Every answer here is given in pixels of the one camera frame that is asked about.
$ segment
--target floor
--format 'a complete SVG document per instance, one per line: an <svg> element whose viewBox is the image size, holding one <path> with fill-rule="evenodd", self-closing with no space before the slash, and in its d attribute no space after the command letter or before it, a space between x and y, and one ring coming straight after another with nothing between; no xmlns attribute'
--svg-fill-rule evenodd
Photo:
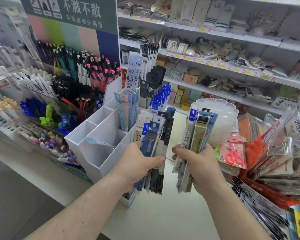
<svg viewBox="0 0 300 240"><path fill-rule="evenodd" d="M0 239L22 240L64 209L0 161ZM100 234L97 240L109 240Z"/></svg>

